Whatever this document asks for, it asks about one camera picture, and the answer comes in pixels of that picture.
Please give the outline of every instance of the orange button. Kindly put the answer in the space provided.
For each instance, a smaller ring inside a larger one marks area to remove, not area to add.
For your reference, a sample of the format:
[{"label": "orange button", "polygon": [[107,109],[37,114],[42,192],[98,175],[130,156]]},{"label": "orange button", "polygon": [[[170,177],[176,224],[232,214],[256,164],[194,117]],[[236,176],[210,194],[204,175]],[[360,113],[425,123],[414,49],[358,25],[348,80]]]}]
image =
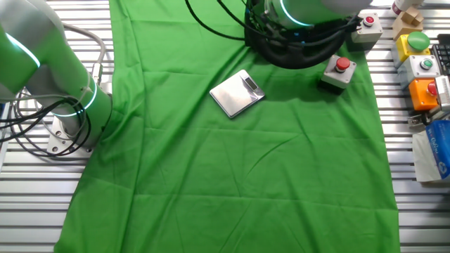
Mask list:
[{"label": "orange button", "polygon": [[437,106],[436,95],[432,94],[432,88],[435,88],[435,85],[432,85],[434,82],[435,80],[433,78],[414,79],[409,84],[409,92],[413,101],[414,110],[431,110]]}]

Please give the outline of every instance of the cable bundle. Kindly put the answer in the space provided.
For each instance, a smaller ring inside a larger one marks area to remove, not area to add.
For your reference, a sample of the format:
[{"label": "cable bundle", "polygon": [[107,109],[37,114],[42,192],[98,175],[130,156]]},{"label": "cable bundle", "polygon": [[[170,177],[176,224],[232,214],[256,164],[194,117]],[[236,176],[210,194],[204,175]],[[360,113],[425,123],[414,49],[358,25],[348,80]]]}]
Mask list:
[{"label": "cable bundle", "polygon": [[[38,109],[35,113],[31,115],[23,115],[19,106],[20,101],[34,99],[34,97],[30,96],[23,98],[22,95],[23,93],[20,93],[19,97],[16,99],[17,102],[10,103],[7,119],[0,119],[0,123],[6,123],[4,126],[0,126],[0,129],[7,129],[7,128],[11,129],[11,136],[0,139],[0,143],[15,139],[24,150],[38,157],[60,157],[70,155],[79,150],[86,143],[86,141],[89,138],[89,135],[91,134],[91,120],[89,119],[88,114],[86,113],[86,111],[84,110],[84,108],[82,107],[82,105],[79,103],[78,100],[76,100],[75,98],[63,97],[61,100],[55,102],[54,104],[46,108],[42,107],[41,109]],[[47,114],[50,113],[50,111],[56,109],[59,105],[63,104],[71,105],[74,108],[75,112],[78,112],[77,118],[79,122],[79,131],[75,135],[72,144],[68,148],[59,153],[53,154],[40,148],[28,136],[26,136],[26,133],[33,127],[35,127],[40,121],[42,121],[43,118],[45,118],[45,116],[47,116]],[[34,120],[34,121],[26,129],[23,129],[22,124],[27,120]],[[76,148],[74,148],[75,143],[79,140],[79,138],[82,135],[81,130],[86,123],[88,124],[88,131],[86,133],[86,136],[84,137],[83,141]],[[16,133],[14,127],[18,127],[20,131]],[[39,151],[39,153],[26,148],[25,145],[20,141],[19,137],[25,138],[31,145],[33,145]]]}]

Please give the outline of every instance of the green button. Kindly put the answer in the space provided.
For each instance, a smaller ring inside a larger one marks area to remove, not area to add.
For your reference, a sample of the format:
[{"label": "green button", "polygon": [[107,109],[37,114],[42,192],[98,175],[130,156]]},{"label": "green button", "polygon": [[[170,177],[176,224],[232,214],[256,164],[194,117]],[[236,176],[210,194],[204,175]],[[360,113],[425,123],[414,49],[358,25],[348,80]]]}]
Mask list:
[{"label": "green button", "polygon": [[408,44],[416,51],[424,51],[430,46],[430,38],[422,32],[412,32],[408,36]]},{"label": "green button", "polygon": [[433,66],[433,62],[432,62],[431,60],[425,60],[425,61],[423,62],[423,64],[424,64],[425,66],[427,66],[427,67],[432,67],[432,66]]}]

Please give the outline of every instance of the gray cable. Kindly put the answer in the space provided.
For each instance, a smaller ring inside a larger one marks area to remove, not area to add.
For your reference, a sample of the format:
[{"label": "gray cable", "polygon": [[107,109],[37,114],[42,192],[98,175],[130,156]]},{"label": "gray cable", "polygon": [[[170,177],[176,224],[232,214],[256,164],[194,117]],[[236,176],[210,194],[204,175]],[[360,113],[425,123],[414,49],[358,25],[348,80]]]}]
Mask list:
[{"label": "gray cable", "polygon": [[65,29],[79,33],[79,34],[83,34],[88,37],[91,37],[92,39],[94,39],[94,41],[96,41],[98,43],[98,45],[100,46],[100,55],[98,56],[98,60],[96,61],[96,63],[101,64],[103,61],[103,58],[105,57],[105,54],[106,54],[105,42],[103,42],[103,40],[99,36],[95,35],[94,33],[90,32],[86,29],[82,29],[82,28],[76,27],[74,25],[69,25],[66,23],[63,23],[63,25],[64,25]]}]

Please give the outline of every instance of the green cloth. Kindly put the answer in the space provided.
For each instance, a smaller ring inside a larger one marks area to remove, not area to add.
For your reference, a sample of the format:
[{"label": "green cloth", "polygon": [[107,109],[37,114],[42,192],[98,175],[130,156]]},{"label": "green cloth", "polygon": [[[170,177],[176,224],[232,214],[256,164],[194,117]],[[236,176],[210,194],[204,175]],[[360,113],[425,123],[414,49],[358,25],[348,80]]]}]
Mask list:
[{"label": "green cloth", "polygon": [[[225,3],[243,18],[239,0]],[[242,36],[216,1],[204,22]],[[284,70],[203,29],[182,0],[111,0],[114,110],[56,252],[399,252],[398,211],[363,53]],[[247,70],[266,98],[229,119],[209,90]]]}]

